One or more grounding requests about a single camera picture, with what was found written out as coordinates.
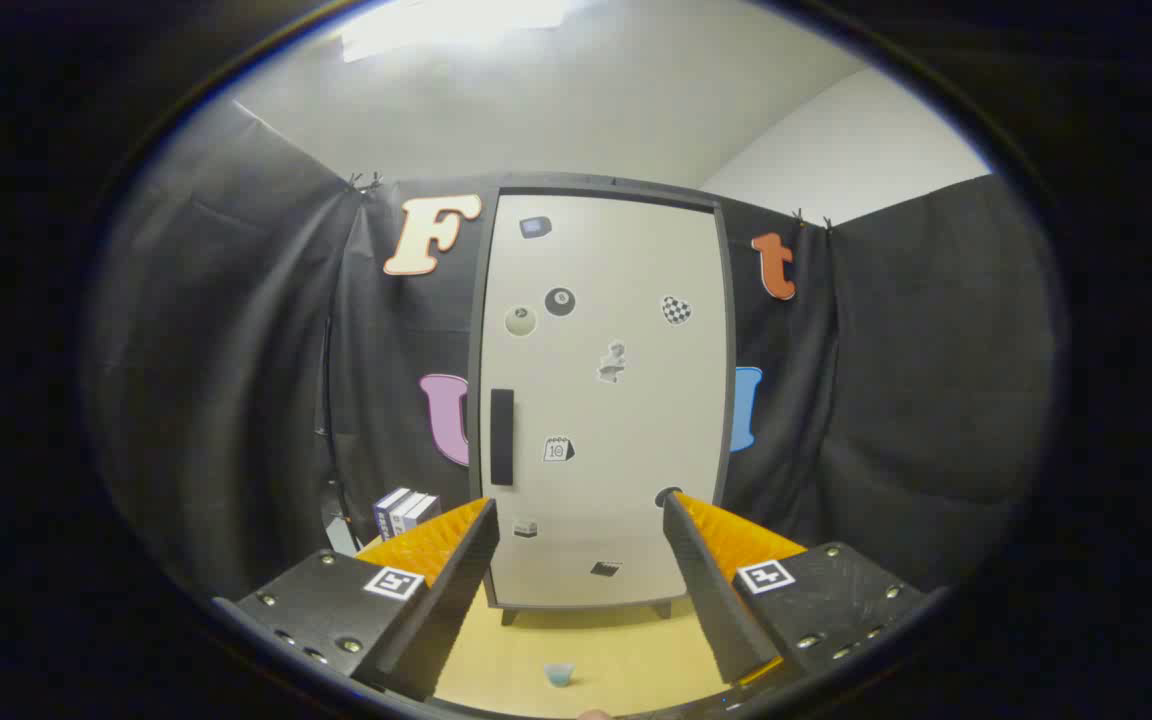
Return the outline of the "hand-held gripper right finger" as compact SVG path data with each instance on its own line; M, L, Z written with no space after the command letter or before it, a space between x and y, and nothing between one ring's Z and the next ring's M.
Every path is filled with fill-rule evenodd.
M668 488L664 537L723 682L814 682L858 664L932 611L933 591L842 541L805 547Z

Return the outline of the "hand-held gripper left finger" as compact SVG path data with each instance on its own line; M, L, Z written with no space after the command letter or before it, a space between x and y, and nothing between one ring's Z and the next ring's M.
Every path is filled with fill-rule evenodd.
M495 502L477 498L356 556L311 552L238 600L212 605L310 673L425 702L499 538Z

